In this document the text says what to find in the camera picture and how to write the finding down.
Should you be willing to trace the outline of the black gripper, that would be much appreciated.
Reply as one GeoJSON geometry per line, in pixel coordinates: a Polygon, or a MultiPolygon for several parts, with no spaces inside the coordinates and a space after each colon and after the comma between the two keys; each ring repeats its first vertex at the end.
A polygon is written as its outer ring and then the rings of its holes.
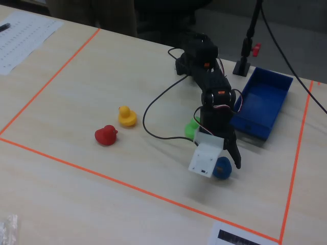
{"type": "Polygon", "coordinates": [[[224,139],[224,150],[232,157],[237,169],[241,168],[241,155],[237,146],[237,137],[234,127],[230,124],[233,116],[228,106],[207,107],[200,109],[200,123],[214,136],[224,139]]]}

